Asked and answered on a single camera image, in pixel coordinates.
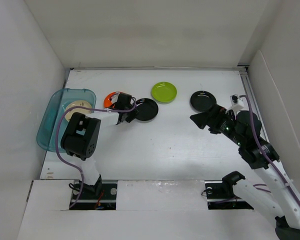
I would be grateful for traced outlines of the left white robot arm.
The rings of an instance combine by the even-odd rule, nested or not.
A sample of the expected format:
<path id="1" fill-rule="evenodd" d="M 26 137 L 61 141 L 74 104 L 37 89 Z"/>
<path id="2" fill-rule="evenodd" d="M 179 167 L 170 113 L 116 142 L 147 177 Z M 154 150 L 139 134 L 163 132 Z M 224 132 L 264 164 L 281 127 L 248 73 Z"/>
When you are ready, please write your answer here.
<path id="1" fill-rule="evenodd" d="M 96 109 L 85 105 L 76 105 L 65 111 L 71 117 L 60 141 L 67 155 L 81 160 L 79 165 L 67 165 L 79 170 L 81 181 L 77 190 L 90 198 L 97 198 L 102 192 L 102 177 L 98 172 L 93 154 L 100 142 L 99 135 L 109 127 L 124 121 L 133 120 L 138 111 L 136 98 L 130 94 L 116 92 L 117 100 L 110 107 Z"/>

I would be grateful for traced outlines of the green plate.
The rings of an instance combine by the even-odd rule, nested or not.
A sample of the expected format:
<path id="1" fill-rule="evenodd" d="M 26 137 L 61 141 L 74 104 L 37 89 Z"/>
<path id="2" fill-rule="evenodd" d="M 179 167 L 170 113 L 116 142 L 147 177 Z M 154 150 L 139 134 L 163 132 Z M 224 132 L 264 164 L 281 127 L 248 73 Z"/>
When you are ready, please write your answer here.
<path id="1" fill-rule="evenodd" d="M 177 88 L 170 82 L 156 83 L 151 89 L 152 97 L 160 103 L 172 102 L 178 94 Z"/>

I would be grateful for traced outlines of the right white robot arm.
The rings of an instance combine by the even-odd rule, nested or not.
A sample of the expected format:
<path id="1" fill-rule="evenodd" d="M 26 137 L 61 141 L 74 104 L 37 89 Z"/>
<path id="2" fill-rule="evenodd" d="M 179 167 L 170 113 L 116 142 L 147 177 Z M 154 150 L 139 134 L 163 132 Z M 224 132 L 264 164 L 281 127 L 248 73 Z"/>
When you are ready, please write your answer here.
<path id="1" fill-rule="evenodd" d="M 233 171 L 222 178 L 222 193 L 243 199 L 274 226 L 280 240 L 300 240 L 300 194 L 285 172 L 273 146 L 260 136 L 262 124 L 252 110 L 236 117 L 220 105 L 197 113 L 190 119 L 211 134 L 223 134 L 238 146 L 238 153 L 268 187 L 258 190 L 247 178 Z"/>

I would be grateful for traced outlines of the beige plate with drawings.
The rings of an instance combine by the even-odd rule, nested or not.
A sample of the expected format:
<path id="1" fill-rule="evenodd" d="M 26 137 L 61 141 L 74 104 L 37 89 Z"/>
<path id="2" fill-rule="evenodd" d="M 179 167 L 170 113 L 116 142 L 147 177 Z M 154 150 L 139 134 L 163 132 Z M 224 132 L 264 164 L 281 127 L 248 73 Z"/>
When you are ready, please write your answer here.
<path id="1" fill-rule="evenodd" d="M 65 120 L 68 122 L 71 120 L 73 113 L 80 113 L 83 115 L 87 115 L 91 113 L 92 105 L 86 100 L 76 100 L 71 102 L 66 108 L 65 111 L 69 110 L 65 115 Z"/>

